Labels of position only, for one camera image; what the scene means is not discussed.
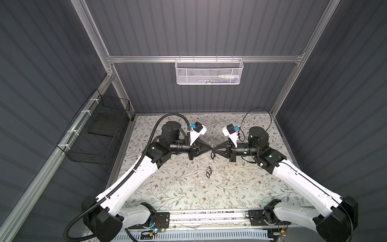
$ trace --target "robotic arm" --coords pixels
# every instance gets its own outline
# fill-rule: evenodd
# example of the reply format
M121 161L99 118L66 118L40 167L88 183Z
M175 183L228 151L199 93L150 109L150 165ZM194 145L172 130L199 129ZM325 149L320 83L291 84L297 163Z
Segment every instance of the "robotic arm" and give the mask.
M168 121L162 126L161 135L153 139L160 121L170 115L180 116L186 121L187 134L180 123ZM155 223L156 210L147 203L122 209L125 201L147 177L169 160L172 154L187 153L188 158L192 160L212 151L228 158L230 162L236 162L237 156L251 156L258 166L285 181L315 207L301 208L273 199L264 207L262 214L256 214L257 217L264 218L267 224L276 224L279 221L294 222L318 232L328 242L345 242L358 225L357 202L349 196L342 198L326 189L295 167L279 151L269 147L269 135L263 128L250 128L248 142L245 143L236 142L238 129L232 124L224 127L223 134L229 137L228 141L211 147L198 139L207 130L204 125L199 122L190 125L180 114L164 115L156 123L146 148L133 166L95 199L89 196L83 201L82 213L69 223L63 237L67 241L83 241L97 237L101 242L109 242L122 228L137 224L151 227ZM179 139L180 133L184 136L183 139ZM81 218L93 235L81 238L69 236L70 228Z

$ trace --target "basket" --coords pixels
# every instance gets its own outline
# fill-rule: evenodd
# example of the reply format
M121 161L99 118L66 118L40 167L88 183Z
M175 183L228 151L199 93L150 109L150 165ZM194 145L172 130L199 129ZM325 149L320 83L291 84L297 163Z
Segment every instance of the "basket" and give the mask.
M179 85L237 85L240 83L242 59L225 61L175 61L176 83Z
M71 130L67 144L57 146L71 161L114 163L129 124L129 107L127 99L99 96Z

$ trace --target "white mesh basket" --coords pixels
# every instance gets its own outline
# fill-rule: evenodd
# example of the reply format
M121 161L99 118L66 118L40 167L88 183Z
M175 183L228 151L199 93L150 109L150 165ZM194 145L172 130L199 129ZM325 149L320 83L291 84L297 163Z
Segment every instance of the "white mesh basket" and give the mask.
M242 59L225 61L175 61L176 82L179 85L237 85L240 83Z

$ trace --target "gray wall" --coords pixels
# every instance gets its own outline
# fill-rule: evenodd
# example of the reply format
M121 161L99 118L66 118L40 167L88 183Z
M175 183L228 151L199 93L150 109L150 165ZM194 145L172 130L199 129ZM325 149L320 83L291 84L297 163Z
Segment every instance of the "gray wall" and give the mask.
M178 85L175 65L115 64L137 113L270 110L293 63L246 63L239 85Z
M110 55L297 55L326 0L87 0ZM115 64L137 113L271 109L294 64L245 64L239 85L176 83L173 64Z
M0 1L0 63L2 224L106 73L67 0ZM65 160L14 241L63 230L109 169Z
M277 115L300 167L359 202L353 241L387 233L386 12L342 0Z

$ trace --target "floral patterned surface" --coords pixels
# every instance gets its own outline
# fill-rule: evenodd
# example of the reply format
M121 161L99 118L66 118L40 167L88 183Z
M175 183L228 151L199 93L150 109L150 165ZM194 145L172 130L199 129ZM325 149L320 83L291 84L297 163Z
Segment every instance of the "floral patterned surface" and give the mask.
M120 176L141 155L153 126L160 117L160 115L137 117ZM205 125L207 132L200 138L216 146L227 140L222 128L228 124L240 125L244 114L186 115L186 117L190 123L199 121ZM171 116L160 123L155 136L161 134L161 126L170 120L180 122L184 130L187 130L185 122L180 117ZM269 125L268 114L249 114L245 118L242 130L248 136L250 127L260 126L267 129ZM267 132L270 146L289 157L274 123ZM157 210L257 208L264 207L273 198L283 199L299 206L311 206L290 186L268 174L258 165L250 164L240 157L236 163L230 163L220 155L212 160L210 154L211 152L202 154L193 161L188 159L187 154L172 155L170 160L140 185L124 207L137 206L146 201ZM205 175L208 166L213 170L210 178Z

